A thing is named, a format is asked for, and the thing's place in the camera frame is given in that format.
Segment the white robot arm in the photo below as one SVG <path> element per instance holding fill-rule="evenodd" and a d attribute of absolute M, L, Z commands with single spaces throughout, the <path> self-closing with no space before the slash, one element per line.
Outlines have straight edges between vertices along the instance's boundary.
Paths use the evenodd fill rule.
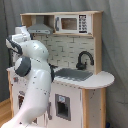
<path fill-rule="evenodd" d="M 40 128 L 32 122 L 47 111 L 54 71 L 47 62 L 49 53 L 43 43 L 33 40 L 25 26 L 16 27 L 6 38 L 6 46 L 20 55 L 14 72 L 28 80 L 19 112 L 1 128 Z"/>

